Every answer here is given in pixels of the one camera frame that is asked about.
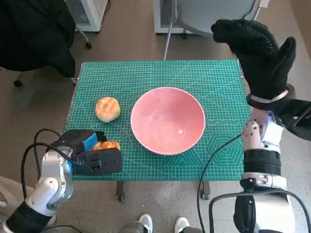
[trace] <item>table leg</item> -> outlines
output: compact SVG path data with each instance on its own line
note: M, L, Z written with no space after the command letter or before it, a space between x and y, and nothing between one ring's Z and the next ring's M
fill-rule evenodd
M202 199L209 200L210 189L209 189L209 181L203 181L203 190L202 190Z
M117 189L116 189L116 197L117 200L122 202L125 199L125 192L124 192L124 181L117 181Z

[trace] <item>black cable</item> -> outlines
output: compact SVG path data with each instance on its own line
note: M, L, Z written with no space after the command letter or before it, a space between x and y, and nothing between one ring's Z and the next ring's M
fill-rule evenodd
M111 7L111 1L108 0L104 14L109 11L110 7Z
M305 217L307 220L307 226L308 226L308 233L311 233L311 223L310 223L310 216L308 213L308 210L305 206L305 204L303 203L303 201L294 193L286 191L286 190L280 190L280 189L270 189L270 190L265 190L265 191L253 191L253 192L248 192L248 193L229 193L229 194L223 194L220 196L217 196L215 198L213 198L210 203L209 203L209 208L208 208L208 215L209 215L209 232L210 233L214 233L214 221L213 221L213 204L221 199L224 198L233 198L233 197L243 197L243 196L253 196L253 195L266 195L266 194L272 194L272 193L279 193L279 194L285 194L285 195L289 195L292 196L293 198L295 198L299 204L301 205L304 213L305 213Z
M256 3L256 0L253 1L252 6L251 6L251 8L249 9L249 11L246 12L246 13L243 15L243 17L242 17L243 19L245 19L246 16L248 16L250 13L252 13L252 11L253 11L253 9L254 9L254 6L255 6L255 3Z
M200 219L200 224L201 224L201 228L203 233L205 233L205 228L204 228L204 224L203 224L203 220L202 220L202 216L201 216L201 211L200 211L200 189L201 189L201 184L202 184L202 180L204 178L205 172L207 170L207 167L209 165L209 163L212 161L212 158L214 157L215 154L217 154L217 152L219 152L222 148L224 148L225 146L227 146L228 144L230 144L231 142L233 142L234 140L238 139L239 137L241 137L241 134L235 136L234 138L231 138L229 141L227 141L225 144L223 144L221 147L219 147L217 150L215 150L215 152L211 155L211 157L209 158L209 160L207 161L207 164L203 170L200 182L199 182L199 188L198 188L198 194L196 197L196 203L197 203L197 208L198 208L198 215L199 215L199 219Z
M58 148L56 148L54 146L51 146L51 145L49 145L47 143L44 143L44 142L36 142L36 143L31 144L25 150L23 158L21 160L20 178L21 178L21 186L22 186L22 189L23 189L24 199L27 197L26 182L25 182L25 172L24 172L25 162L26 162L26 158L27 158L28 152L31 150L31 148L36 147L36 146L45 146L45 147L47 147L47 148L49 148L51 150L54 150L57 153L59 153L63 158L67 159L68 161L72 162L73 164L76 164L75 161L73 161L65 153L63 153L60 149L58 149Z
M76 228L74 226L71 226L71 225L59 225L59 226L47 227L42 232L45 232L45 231L48 231L48 230L51 230L51 229L54 229L54 228L58 228L58 227L70 227L70 228L75 229L78 233L82 233L82 231L80 231L78 228Z
M60 135L60 133L54 131L54 130L50 130L50 129L41 129L39 130L36 134L35 134L35 137L34 137L34 143L37 142L37 138L39 136L39 134L43 131L49 131L49 132L52 132L54 134L56 134L60 139L63 140L62 138L62 135ZM39 181L40 179L40 176L41 176L41 169L40 169L40 163L39 163L39 159L38 159L38 154L37 154L37 147L34 147L34 155L35 155L35 164L36 164L36 168L37 168L37 180Z

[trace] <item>shoe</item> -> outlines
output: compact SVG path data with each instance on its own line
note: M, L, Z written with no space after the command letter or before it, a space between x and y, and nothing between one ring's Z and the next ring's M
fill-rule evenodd
M180 233L186 227L189 227L190 224L185 217L179 217L175 223L175 233Z
M145 228L147 228L148 233L152 233L153 225L152 225L152 219L150 215L144 214L139 218L139 222L144 225Z

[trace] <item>chair leg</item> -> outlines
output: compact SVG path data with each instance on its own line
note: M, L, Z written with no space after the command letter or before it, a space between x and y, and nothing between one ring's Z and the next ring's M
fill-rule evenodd
M257 8L253 20L256 20L259 15L260 7Z
M70 78L70 80L72 81L73 84L77 83L77 81L74 78Z
M12 75L12 73L11 73L10 70L7 69L6 71L8 72L8 75L14 80L14 82L13 82L14 86L16 86L16 87L21 87L21 86L23 86L23 83L22 83L20 80L18 80L18 77L15 79L15 78L13 77L13 75Z
M169 33L168 33L167 39L166 39L165 53L164 53L164 58L163 58L164 61L166 60L167 50L169 49L172 27L173 27L173 23L170 24Z
M90 50L92 48L92 43L88 40L88 37L86 36L86 34L78 26L76 26L76 29L85 38L85 40L86 40L86 48Z
M79 31L79 33L81 33L81 35L86 39L86 42L89 42L88 37L86 36L86 34L79 28L76 26L76 29Z

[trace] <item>green cutting mat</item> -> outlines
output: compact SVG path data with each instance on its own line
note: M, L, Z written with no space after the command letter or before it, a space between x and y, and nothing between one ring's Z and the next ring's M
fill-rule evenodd
M206 129L197 145L175 156L154 154L134 138L130 115L145 92L173 86L191 93L205 111ZM94 108L105 96L116 98L120 117L100 122ZM197 181L211 154L238 135L250 116L237 60L85 62L80 70L66 130L104 131L108 140L119 141L123 169L98 177L75 180ZM239 180L243 172L242 140L228 145L213 159L206 179Z

